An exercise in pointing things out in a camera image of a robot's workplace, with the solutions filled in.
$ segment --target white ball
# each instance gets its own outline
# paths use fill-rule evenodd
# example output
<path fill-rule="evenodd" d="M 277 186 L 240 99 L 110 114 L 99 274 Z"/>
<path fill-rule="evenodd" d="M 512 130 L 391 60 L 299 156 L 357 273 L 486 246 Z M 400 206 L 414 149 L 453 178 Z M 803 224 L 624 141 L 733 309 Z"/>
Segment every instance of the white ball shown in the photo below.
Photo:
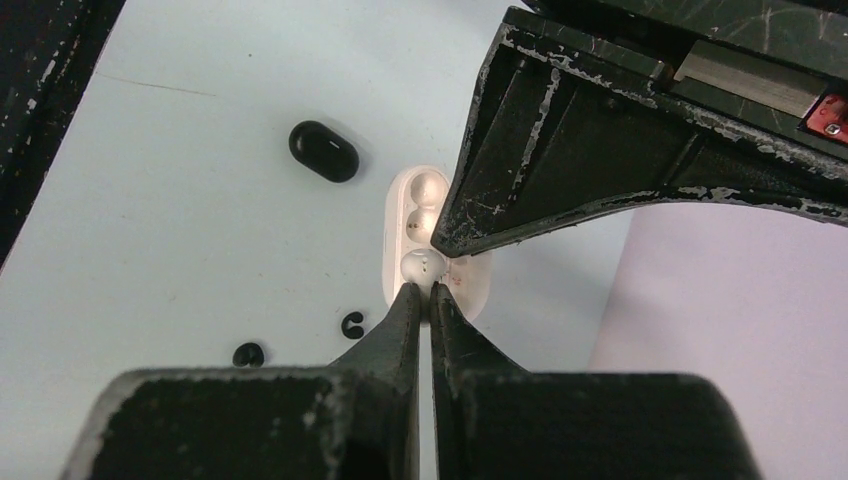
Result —
<path fill-rule="evenodd" d="M 400 259 L 400 274 L 403 279 L 418 284 L 428 293 L 447 268 L 442 255 L 428 248 L 413 250 Z"/>

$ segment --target scratch on table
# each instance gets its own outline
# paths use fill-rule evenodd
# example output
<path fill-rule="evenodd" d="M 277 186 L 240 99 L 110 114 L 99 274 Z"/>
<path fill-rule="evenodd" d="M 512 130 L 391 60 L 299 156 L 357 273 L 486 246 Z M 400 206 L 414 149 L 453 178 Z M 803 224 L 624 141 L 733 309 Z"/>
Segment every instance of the scratch on table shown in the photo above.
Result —
<path fill-rule="evenodd" d="M 106 75 L 105 73 L 95 72 L 96 75 L 100 75 L 101 77 L 108 78 L 110 80 L 115 80 L 117 82 L 129 83 L 132 85 L 138 85 L 141 87 L 151 87 L 151 88 L 161 88 L 163 90 L 172 90 L 175 92 L 183 92 L 183 93 L 191 93 L 194 95 L 203 95 L 204 97 L 217 97 L 214 93 L 206 93 L 206 92 L 198 92 L 196 90 L 188 90 L 185 88 L 177 88 L 177 87 L 168 87 L 166 85 L 157 85 L 155 83 L 144 83 L 144 82 L 136 82 L 135 80 L 129 80 L 126 78 L 113 77 L 112 75 Z"/>

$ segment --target pink surface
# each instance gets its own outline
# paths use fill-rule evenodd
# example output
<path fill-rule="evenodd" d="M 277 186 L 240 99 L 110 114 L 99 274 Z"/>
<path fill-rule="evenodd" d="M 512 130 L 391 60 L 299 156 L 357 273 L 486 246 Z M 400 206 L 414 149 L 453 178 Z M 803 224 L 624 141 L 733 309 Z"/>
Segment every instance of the pink surface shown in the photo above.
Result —
<path fill-rule="evenodd" d="M 700 374 L 767 478 L 848 478 L 846 287 L 846 228 L 744 207 L 642 209 L 590 368 Z"/>

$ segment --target round cavity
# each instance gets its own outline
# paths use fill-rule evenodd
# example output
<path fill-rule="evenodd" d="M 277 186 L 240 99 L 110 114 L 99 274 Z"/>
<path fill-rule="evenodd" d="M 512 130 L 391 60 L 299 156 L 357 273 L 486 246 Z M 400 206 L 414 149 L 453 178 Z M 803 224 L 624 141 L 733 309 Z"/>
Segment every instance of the round cavity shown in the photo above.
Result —
<path fill-rule="evenodd" d="M 400 259 L 400 274 L 407 282 L 428 289 L 447 271 L 445 259 L 429 248 L 413 250 Z"/>
<path fill-rule="evenodd" d="M 419 208 L 406 219 L 406 235 L 413 242 L 430 243 L 438 219 L 439 214 L 435 210 Z"/>
<path fill-rule="evenodd" d="M 419 173 L 412 179 L 409 191 L 412 201 L 422 207 L 435 207 L 445 199 L 447 193 L 445 179 L 436 172 Z"/>

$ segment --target red component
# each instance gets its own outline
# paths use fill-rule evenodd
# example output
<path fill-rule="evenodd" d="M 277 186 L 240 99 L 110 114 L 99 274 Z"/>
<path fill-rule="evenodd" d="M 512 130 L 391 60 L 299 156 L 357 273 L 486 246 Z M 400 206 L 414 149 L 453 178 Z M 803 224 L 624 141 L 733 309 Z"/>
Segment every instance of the red component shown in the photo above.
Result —
<path fill-rule="evenodd" d="M 813 108 L 807 128 L 819 135 L 848 143 L 848 102 L 839 95 L 828 95 Z"/>

